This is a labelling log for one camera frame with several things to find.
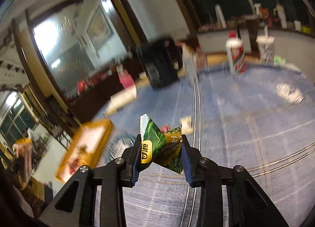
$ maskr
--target framed painting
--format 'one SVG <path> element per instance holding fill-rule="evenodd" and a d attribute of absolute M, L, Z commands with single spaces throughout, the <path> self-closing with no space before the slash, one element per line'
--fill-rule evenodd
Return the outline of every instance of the framed painting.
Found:
<path fill-rule="evenodd" d="M 95 10 L 87 33 L 96 51 L 114 34 L 100 6 Z"/>

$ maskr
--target white bottle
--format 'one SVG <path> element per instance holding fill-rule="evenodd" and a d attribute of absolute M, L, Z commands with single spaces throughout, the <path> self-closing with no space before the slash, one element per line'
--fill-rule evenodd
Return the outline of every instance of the white bottle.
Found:
<path fill-rule="evenodd" d="M 191 50 L 185 43 L 182 43 L 182 49 L 183 49 L 183 64 L 185 66 L 187 76 L 190 80 L 190 84 L 193 87 L 196 82 L 198 83 L 195 55 L 193 55 L 193 53 L 191 52 Z"/>
<path fill-rule="evenodd" d="M 281 21 L 281 26 L 282 28 L 287 29 L 288 25 L 287 25 L 287 18 L 285 16 L 285 12 L 284 12 L 284 8 L 283 6 L 281 6 L 280 4 L 276 5 L 276 9 L 278 11 L 278 15 L 280 17 L 280 21 Z"/>
<path fill-rule="evenodd" d="M 230 31 L 225 47 L 229 60 L 230 73 L 236 74 L 244 72 L 246 68 L 243 41 L 236 37 L 235 32 Z"/>
<path fill-rule="evenodd" d="M 226 28 L 226 22 L 225 22 L 225 18 L 223 16 L 222 9 L 221 9 L 219 4 L 217 4 L 215 6 L 215 13 L 216 13 L 216 16 L 217 16 L 219 27 L 225 29 Z"/>
<path fill-rule="evenodd" d="M 256 15 L 258 18 L 262 17 L 262 14 L 260 12 L 260 8 L 261 8 L 261 3 L 255 3 L 254 4 L 254 9 L 256 9 Z"/>

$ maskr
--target ceiling light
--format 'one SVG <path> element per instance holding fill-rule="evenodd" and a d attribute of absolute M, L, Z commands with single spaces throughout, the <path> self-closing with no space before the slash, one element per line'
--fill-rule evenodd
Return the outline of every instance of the ceiling light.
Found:
<path fill-rule="evenodd" d="M 45 57 L 57 43 L 58 29 L 53 22 L 45 21 L 34 28 L 34 37 Z"/>
<path fill-rule="evenodd" d="M 51 65 L 52 68 L 56 68 L 60 64 L 60 59 L 57 59 L 54 61 L 54 63 Z"/>
<path fill-rule="evenodd" d="M 5 101 L 6 105 L 11 107 L 15 101 L 16 101 L 16 95 L 17 93 L 16 92 L 12 92 L 8 97 L 7 97 L 7 100 Z"/>
<path fill-rule="evenodd" d="M 62 33 L 62 32 L 72 33 L 75 29 L 76 29 L 76 23 L 70 22 L 70 20 L 65 17 L 65 21 L 59 24 L 58 33 Z"/>

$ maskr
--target green snack bag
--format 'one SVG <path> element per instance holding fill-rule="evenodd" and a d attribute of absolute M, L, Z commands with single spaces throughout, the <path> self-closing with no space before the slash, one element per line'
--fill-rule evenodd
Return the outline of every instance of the green snack bag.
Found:
<path fill-rule="evenodd" d="M 150 117 L 144 114 L 140 117 L 140 134 L 142 140 L 141 170 L 148 168 L 154 162 L 178 174 L 182 172 L 181 128 L 177 127 L 162 133 Z"/>

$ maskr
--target white counter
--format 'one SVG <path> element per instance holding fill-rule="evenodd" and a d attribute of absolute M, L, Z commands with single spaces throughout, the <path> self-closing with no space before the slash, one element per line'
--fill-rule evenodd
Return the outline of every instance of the white counter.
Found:
<path fill-rule="evenodd" d="M 241 38 L 244 42 L 245 53 L 251 52 L 249 34 L 247 29 L 241 29 Z M 207 54 L 225 52 L 225 42 L 229 30 L 210 31 L 197 34 L 201 49 Z M 275 37 L 274 50 L 278 55 L 299 67 L 311 82 L 315 83 L 315 37 L 290 30 L 270 30 L 270 35 Z"/>

